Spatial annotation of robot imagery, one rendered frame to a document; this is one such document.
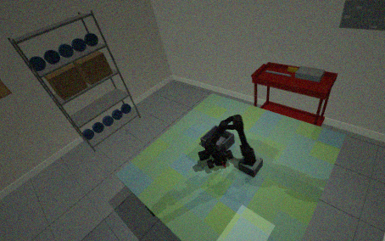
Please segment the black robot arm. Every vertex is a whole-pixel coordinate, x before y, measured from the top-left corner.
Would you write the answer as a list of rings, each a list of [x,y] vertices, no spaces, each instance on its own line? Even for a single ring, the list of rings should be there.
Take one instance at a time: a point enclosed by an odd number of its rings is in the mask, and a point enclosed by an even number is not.
[[[233,122],[233,125],[227,125],[230,122]],[[205,150],[198,152],[200,160],[207,160],[210,156],[213,158],[218,158],[221,153],[219,146],[215,146],[220,136],[225,130],[235,130],[238,132],[242,145],[240,149],[243,157],[245,158],[245,165],[253,165],[256,162],[254,151],[250,148],[250,145],[247,142],[247,138],[244,133],[243,118],[241,115],[233,115],[228,117],[225,120],[222,120],[218,127],[216,128],[212,137],[209,137],[205,141]]]

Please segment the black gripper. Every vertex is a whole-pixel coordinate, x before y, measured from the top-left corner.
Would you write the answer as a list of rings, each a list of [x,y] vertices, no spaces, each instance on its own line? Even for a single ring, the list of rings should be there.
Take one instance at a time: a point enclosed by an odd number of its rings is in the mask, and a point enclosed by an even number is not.
[[[231,159],[234,158],[234,157],[233,157],[233,154],[232,154],[232,152],[231,152],[231,150],[228,150],[228,151],[226,151],[225,153],[226,153],[226,155],[224,155],[224,154],[221,155],[221,154],[220,154],[219,157],[218,157],[218,158],[214,158],[213,161],[212,161],[212,159],[207,160],[208,167],[209,167],[210,169],[214,168],[214,165],[213,165],[213,164],[216,164],[216,166],[223,166],[223,165],[221,164],[221,161],[223,161],[224,164],[226,164],[227,159],[231,160]],[[227,157],[227,158],[226,158],[226,157]]]

